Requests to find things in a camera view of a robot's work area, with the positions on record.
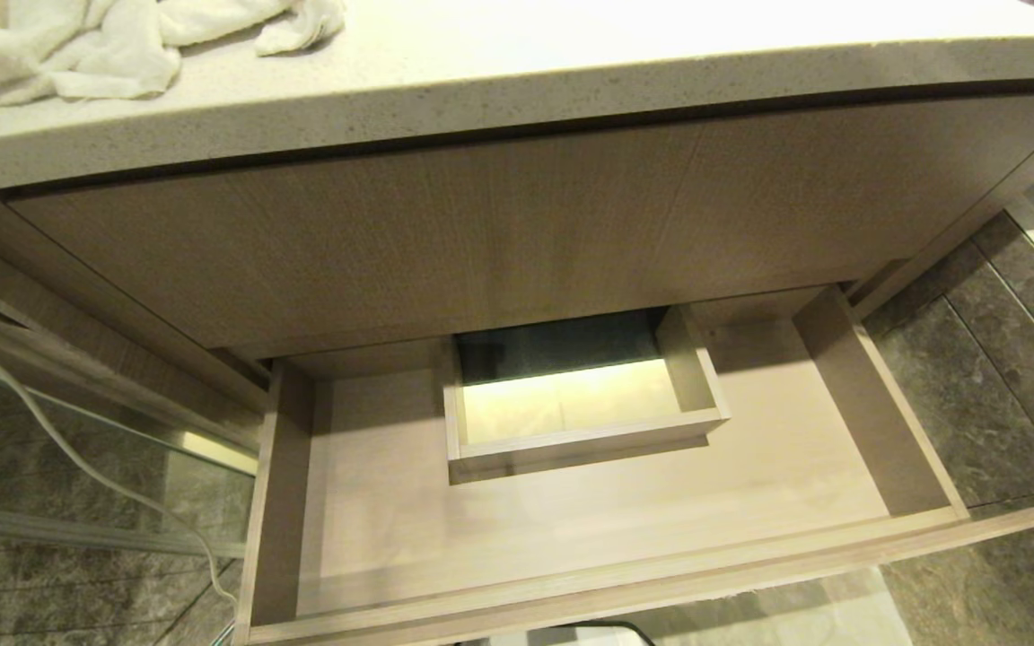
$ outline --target speckled stone countertop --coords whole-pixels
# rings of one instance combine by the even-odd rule
[[[349,0],[309,55],[186,52],[141,101],[0,107],[0,188],[752,98],[1034,79],[1018,0]]]

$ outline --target countertop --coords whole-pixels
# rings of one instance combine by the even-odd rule
[[[0,107],[0,188],[299,148],[907,85],[1034,79],[1018,0],[349,0],[300,57],[253,33],[160,97]]]

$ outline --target white towel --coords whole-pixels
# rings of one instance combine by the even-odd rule
[[[10,0],[0,29],[0,105],[57,94],[139,98],[177,76],[177,48],[277,18],[260,57],[295,52],[343,25],[341,0]]]

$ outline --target white cable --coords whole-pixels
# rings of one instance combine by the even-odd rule
[[[45,433],[53,438],[54,444],[57,444],[58,449],[61,449],[62,452],[66,454],[66,458],[70,458],[74,465],[79,466],[79,469],[85,471],[87,475],[90,475],[90,478],[95,479],[95,481],[101,484],[101,486],[119,492],[131,500],[139,501],[145,504],[145,506],[151,507],[151,510],[160,513],[165,516],[165,518],[169,518],[170,520],[180,524],[182,527],[185,527],[190,533],[193,533],[193,536],[196,536],[197,542],[202,544],[202,549],[206,552],[206,559],[210,564],[210,584],[214,586],[214,592],[229,598],[231,604],[234,604],[235,614],[237,615],[238,597],[234,596],[234,594],[231,594],[230,592],[226,592],[226,589],[222,588],[221,584],[218,583],[218,567],[217,560],[214,558],[214,551],[213,549],[210,549],[210,544],[209,541],[206,541],[206,536],[202,534],[201,531],[197,531],[197,527],[193,527],[193,525],[187,523],[180,516],[170,511],[168,506],[164,506],[164,504],[160,504],[155,500],[149,499],[147,496],[140,494],[139,492],[130,491],[128,488],[120,486],[119,483],[116,483],[111,479],[108,479],[102,473],[99,473],[97,469],[94,469],[94,466],[90,466],[90,463],[86,462],[86,459],[84,459],[78,451],[74,451],[74,447],[70,445],[70,442],[66,441],[65,437],[62,437],[62,433],[58,432],[58,429],[54,428],[54,425],[45,417],[45,412],[42,412],[42,409],[37,407],[37,401],[34,401],[34,397],[32,397],[28,392],[26,386],[19,383],[18,379],[16,379],[16,377],[13,377],[13,375],[11,375],[11,373],[8,372],[2,365],[0,365],[0,379],[5,381],[7,386],[10,386],[10,389],[22,398],[22,401],[26,404],[26,408],[30,409],[30,411],[34,414],[34,419],[36,419],[39,425],[42,426]]]

